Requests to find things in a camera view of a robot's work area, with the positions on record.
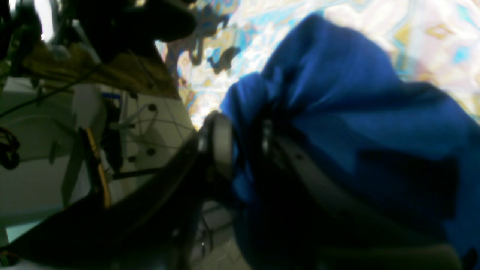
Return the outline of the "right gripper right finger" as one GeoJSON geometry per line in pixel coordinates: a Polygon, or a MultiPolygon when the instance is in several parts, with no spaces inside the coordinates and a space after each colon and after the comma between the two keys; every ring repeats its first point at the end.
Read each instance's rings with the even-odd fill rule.
{"type": "Polygon", "coordinates": [[[300,269],[461,270],[439,235],[392,220],[338,186],[295,142],[262,123],[264,179],[288,192],[280,224],[300,240],[300,269]]]}

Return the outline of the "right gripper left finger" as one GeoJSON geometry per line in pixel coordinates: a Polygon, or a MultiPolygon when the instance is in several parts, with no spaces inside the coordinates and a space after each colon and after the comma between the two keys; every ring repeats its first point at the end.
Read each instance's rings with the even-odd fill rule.
{"type": "Polygon", "coordinates": [[[230,195],[234,131],[213,111],[169,163],[112,206],[99,195],[46,219],[7,246],[20,259],[67,270],[182,270],[203,203],[230,195]]]}

